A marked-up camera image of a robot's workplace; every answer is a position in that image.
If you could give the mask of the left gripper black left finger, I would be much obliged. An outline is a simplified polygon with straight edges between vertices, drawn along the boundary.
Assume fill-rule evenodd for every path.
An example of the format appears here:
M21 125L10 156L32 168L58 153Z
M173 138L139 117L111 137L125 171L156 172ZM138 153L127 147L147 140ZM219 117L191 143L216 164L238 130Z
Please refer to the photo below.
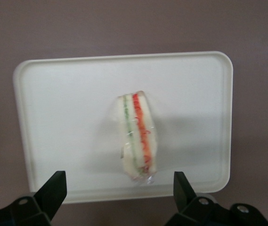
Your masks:
M0 226L50 226L66 195L66 173L56 171L37 192L0 209Z

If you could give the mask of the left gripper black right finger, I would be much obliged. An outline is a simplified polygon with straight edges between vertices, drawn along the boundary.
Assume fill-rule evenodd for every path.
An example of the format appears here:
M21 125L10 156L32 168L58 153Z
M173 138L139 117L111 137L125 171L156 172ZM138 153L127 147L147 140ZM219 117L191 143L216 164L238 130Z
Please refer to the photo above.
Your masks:
M178 212L167 226L268 226L268 220L255 207L235 203L225 209L211 198L197 195L183 172L174 172L173 198Z

